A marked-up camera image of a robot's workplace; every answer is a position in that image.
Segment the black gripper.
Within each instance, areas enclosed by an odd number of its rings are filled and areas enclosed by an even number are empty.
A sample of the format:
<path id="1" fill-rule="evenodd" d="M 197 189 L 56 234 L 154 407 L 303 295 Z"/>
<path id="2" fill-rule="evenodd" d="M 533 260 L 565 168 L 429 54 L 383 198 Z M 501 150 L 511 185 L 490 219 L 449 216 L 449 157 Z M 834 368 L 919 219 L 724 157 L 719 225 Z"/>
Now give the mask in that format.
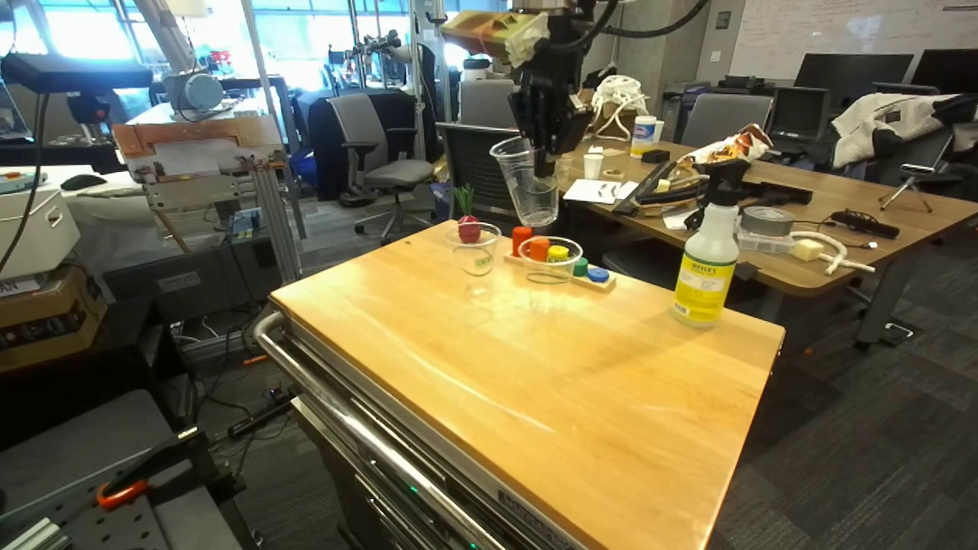
<path id="1" fill-rule="evenodd" d="M 570 150 L 570 136 L 581 136 L 589 122 L 589 108 L 578 97 L 588 50 L 583 39 L 537 39 L 533 54 L 515 69 L 511 110 L 541 178 L 552 174 L 555 160 Z"/>

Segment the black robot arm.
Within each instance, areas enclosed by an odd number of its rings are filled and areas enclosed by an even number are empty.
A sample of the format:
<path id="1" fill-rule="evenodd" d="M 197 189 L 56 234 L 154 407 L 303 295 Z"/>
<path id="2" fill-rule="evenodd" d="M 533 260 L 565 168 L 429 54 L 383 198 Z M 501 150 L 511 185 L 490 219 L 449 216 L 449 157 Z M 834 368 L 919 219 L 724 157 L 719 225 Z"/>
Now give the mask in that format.
<path id="1" fill-rule="evenodd" d="M 622 0 L 517 0 L 526 24 L 504 39 L 515 76 L 511 110 L 519 136 L 533 145 L 533 168 L 537 178 L 555 173 L 555 160 L 572 154 L 593 122 L 589 103 L 581 97 L 581 69 L 600 33 L 625 39 L 658 39 L 690 24 L 708 0 L 659 29 L 614 29 L 610 17 Z"/>

